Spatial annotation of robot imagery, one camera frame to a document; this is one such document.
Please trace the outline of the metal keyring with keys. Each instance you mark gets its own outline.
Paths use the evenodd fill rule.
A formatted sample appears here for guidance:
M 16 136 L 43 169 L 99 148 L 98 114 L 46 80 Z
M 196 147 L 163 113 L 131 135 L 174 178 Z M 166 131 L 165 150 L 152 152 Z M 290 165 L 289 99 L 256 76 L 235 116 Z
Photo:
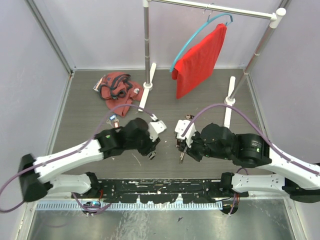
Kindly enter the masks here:
M 184 142 L 178 142 L 176 145 L 176 148 L 180 152 L 180 157 L 179 157 L 179 164 L 183 164 L 184 162 L 184 157 L 188 149 L 188 145 Z

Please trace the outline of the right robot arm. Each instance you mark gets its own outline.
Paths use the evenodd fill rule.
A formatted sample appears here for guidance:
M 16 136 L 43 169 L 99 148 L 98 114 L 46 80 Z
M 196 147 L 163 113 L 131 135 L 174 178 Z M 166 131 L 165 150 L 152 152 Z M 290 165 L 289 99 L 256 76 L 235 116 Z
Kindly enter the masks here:
M 269 175 L 244 175 L 224 172 L 219 191 L 225 197 L 248 192 L 288 194 L 301 203 L 320 200 L 320 165 L 289 155 L 257 134 L 234 134 L 227 127 L 208 124 L 201 132 L 189 120 L 175 127 L 177 148 L 195 161 L 203 157 L 229 160 L 245 169 L 263 169 Z

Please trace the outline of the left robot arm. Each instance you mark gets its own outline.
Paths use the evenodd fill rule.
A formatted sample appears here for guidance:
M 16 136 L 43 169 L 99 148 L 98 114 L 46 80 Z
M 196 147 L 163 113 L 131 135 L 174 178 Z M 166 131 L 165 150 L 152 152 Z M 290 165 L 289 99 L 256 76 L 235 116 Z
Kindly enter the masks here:
M 24 155 L 19 164 L 22 199 L 34 202 L 55 193 L 77 193 L 95 198 L 100 185 L 95 174 L 66 175 L 65 172 L 82 165 L 120 156 L 124 151 L 137 150 L 153 159 L 160 134 L 166 130 L 161 120 L 147 123 L 142 118 L 130 120 L 125 126 L 105 129 L 93 139 L 75 147 L 41 157 Z

